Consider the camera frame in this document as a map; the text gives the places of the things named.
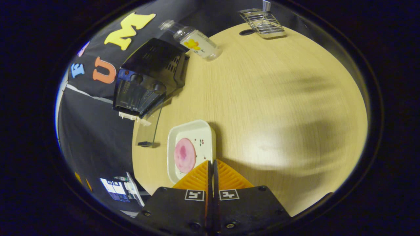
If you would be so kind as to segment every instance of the foam letter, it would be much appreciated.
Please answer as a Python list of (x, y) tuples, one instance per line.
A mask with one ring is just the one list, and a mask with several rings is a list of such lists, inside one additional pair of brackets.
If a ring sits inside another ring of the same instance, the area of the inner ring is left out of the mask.
[(97, 69), (94, 69), (93, 75), (92, 75), (93, 80), (99, 80), (106, 84), (111, 84), (112, 82), (114, 82), (115, 75), (117, 74), (115, 67), (111, 63), (101, 60), (100, 57), (97, 57), (95, 60), (95, 67), (98, 67), (98, 66), (109, 70), (109, 74), (104, 75), (102, 73), (99, 73)]
[(71, 76), (76, 77), (79, 74), (84, 74), (83, 64), (75, 64), (71, 65)]
[(90, 43), (90, 41), (89, 42), (87, 42), (87, 44), (85, 44), (81, 49), (80, 49), (80, 51), (77, 53), (77, 55), (79, 56), (79, 57), (81, 57), (82, 55), (83, 55), (83, 53), (84, 53), (84, 51), (85, 51), (85, 49), (87, 48), (87, 46), (89, 45), (89, 43)]
[(149, 21), (151, 21), (156, 14), (150, 15), (136, 15), (131, 13), (126, 18), (121, 21), (121, 28), (117, 31), (114, 31), (106, 37), (104, 43), (113, 43), (121, 47), (121, 50), (125, 50), (131, 43), (131, 39), (123, 39), (124, 37), (131, 37), (136, 35), (136, 31), (133, 29), (132, 26), (135, 26), (136, 29), (143, 28)]

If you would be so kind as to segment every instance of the plastic bottle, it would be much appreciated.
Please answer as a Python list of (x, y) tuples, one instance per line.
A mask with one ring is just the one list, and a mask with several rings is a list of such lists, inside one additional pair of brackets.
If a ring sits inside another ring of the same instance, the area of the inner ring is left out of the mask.
[(222, 50), (213, 41), (194, 27), (184, 26), (175, 23), (173, 20), (167, 20), (160, 24), (159, 28), (171, 33), (177, 42), (193, 50), (194, 53), (206, 61), (212, 61), (222, 53)]

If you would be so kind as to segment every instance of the yellow flower label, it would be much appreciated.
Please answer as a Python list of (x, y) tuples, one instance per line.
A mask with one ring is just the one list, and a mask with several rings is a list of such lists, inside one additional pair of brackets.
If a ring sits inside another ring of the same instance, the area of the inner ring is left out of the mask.
[(188, 42), (184, 42), (184, 45), (187, 48), (194, 49), (194, 50), (200, 50), (201, 48), (198, 46), (198, 42), (194, 41), (194, 39), (190, 39)]
[(193, 31), (180, 43), (203, 58), (212, 55), (217, 48), (215, 43), (198, 30)]

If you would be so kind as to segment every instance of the bottle cap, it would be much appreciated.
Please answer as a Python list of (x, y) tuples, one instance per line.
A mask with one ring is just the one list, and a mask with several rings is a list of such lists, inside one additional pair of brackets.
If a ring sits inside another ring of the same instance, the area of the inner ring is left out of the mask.
[(159, 25), (159, 28), (161, 30), (165, 30), (165, 29), (168, 29), (169, 27), (173, 26), (173, 24), (175, 24), (175, 22), (173, 20), (166, 20)]

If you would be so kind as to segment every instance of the small black object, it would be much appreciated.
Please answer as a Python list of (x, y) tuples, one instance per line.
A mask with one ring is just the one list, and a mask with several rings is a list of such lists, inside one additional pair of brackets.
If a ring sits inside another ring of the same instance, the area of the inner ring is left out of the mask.
[(142, 147), (151, 147), (152, 143), (145, 141), (145, 142), (139, 142), (137, 145), (142, 146)]
[(143, 118), (185, 84), (189, 56), (177, 46), (152, 38), (120, 67), (114, 89), (114, 110)]
[(152, 215), (150, 212), (148, 212), (146, 210), (143, 210), (142, 214), (145, 215), (145, 216), (151, 216)]

